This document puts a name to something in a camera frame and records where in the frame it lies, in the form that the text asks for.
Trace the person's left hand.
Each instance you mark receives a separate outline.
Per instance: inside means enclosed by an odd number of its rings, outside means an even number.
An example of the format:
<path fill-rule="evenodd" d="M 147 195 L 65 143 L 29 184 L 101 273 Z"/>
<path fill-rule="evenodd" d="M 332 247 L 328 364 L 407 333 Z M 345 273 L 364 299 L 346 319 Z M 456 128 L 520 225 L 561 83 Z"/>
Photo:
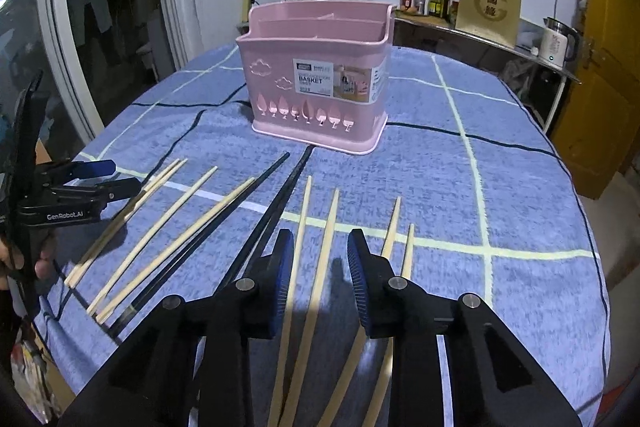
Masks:
<path fill-rule="evenodd" d="M 53 231 L 39 230 L 32 234 L 32 246 L 39 249 L 35 261 L 29 261 L 28 265 L 34 269 L 38 280 L 47 280 L 53 272 L 53 260 L 56 254 L 56 236 Z M 1 236 L 1 289 L 9 288 L 9 277 L 16 275 L 25 264 L 25 256 L 20 248 L 15 246 L 4 236 Z"/>

